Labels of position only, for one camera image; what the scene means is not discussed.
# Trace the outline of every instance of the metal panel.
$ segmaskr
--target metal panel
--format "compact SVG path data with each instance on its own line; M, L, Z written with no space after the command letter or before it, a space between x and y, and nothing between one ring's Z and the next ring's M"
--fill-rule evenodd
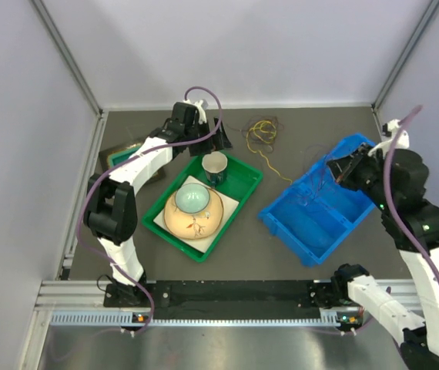
M56 311L53 326L142 326L132 322L132 312L124 311ZM322 311L320 318L293 320L152 320L149 326L163 327L335 327L340 326L335 311Z
M406 369L377 323L343 338L309 328L150 328L134 339L101 330L51 327L39 370ZM49 354L71 350L62 362Z
M417 296L413 281L410 280L377 280L383 288L390 287L391 294L408 310L421 310L420 300ZM100 281L102 289L108 281ZM104 293L96 287L96 281L43 281L40 287L38 299L35 303L35 310L57 310L57 311L135 311L116 310L115 308L103 307Z
M414 51L414 48L423 37L425 31L427 30L428 26L430 25L435 15L438 13L438 11L439 11L439 0L431 0L430 4L428 4L428 7L425 9L423 16L418 22L416 29L411 34L410 39L408 40L406 46L404 47L403 51L399 55L396 64L390 71L390 74L387 77L384 86L382 86L382 89L379 92L379 95L377 95L377 98L375 99L375 103L374 103L374 108L376 110L379 110L382 107L382 104L384 104L384 100L387 98L387 95L389 94L390 90L394 86L394 83L396 82L401 71L403 70L404 65L407 63L408 59L410 58L411 54Z
M52 313L49 311L33 312L25 347L18 364L19 369L38 368L51 318Z

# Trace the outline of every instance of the gray floor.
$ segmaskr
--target gray floor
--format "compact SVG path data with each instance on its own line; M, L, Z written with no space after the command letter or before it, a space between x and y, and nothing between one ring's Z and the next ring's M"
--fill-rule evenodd
M170 112L117 112L110 113L102 149L145 136L161 126ZM256 115L277 116L285 126L279 132L271 163L292 179L303 175L303 163L312 164L322 144L328 148L351 133L362 133L379 140L374 118L368 107L361 108L305 108L305 109L233 109L224 113L224 121L233 127L243 126ZM376 278L408 278L391 238L380 225L380 214L373 211L369 217L317 267L304 267L300 260L267 228L257 220L260 210L275 200L288 186L267 168L264 160L246 148L240 133L227 129L234 148L231 154L261 169L264 178L252 197L224 234L215 250L201 264L196 263L174 246L139 225L134 241L137 254L151 280L281 280L325 279L343 263L359 263ZM184 152L165 167L166 178L144 187L136 199L138 214L143 215L169 186L175 176L190 161ZM97 241L85 229L85 239L93 247ZM109 273L106 261L77 248L72 265L72 280L95 280Z

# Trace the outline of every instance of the ceramic cup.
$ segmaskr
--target ceramic cup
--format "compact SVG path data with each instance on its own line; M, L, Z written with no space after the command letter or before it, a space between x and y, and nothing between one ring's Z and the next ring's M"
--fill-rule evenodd
M186 214L197 214L209 204L209 191L200 183L188 183L175 193L175 205Z
M213 187L220 185L226 180L226 166L228 159L221 152L212 152L203 157L203 169L207 180Z

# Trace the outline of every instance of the blue basket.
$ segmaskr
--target blue basket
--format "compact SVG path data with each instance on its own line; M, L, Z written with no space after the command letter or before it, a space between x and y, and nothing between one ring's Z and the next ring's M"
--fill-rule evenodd
M326 166L328 159L347 156L362 143L374 145L359 133L341 140L259 213L270 233L295 252L305 266L322 264L374 208L361 191L336 184Z

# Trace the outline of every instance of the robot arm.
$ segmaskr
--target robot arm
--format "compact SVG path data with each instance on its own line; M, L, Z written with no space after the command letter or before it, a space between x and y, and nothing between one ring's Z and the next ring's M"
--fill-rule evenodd
M120 291L129 289L125 286L133 287L134 283L119 270L134 281L146 279L132 239L137 227L136 194L160 167L171 162L186 148L163 147L164 144L196 140L209 133L206 107L204 100L176 103L172 117L165 121L163 127L153 130L139 150L131 156L135 157L134 160L117 168L102 181L85 210L84 223L110 257L112 278L115 280L114 284L119 285ZM155 147L161 149L149 151ZM188 146L191 156L230 147L231 143L224 133L223 126L220 126L208 140ZM91 177L88 189L92 188L100 176L95 174Z
M391 137L398 125L389 124ZM407 135L398 147L407 148ZM349 156L327 163L336 182L362 190L381 210L382 224L392 236L410 270L425 319L408 312L359 265L341 266L331 281L342 298L367 309L393 336L409 368L439 368L439 286L430 265L395 223L384 195L384 154L390 141L379 147L362 144ZM425 248L439 270L439 207L424 199L428 168L421 157L406 149L396 150L391 167L391 189L400 218Z

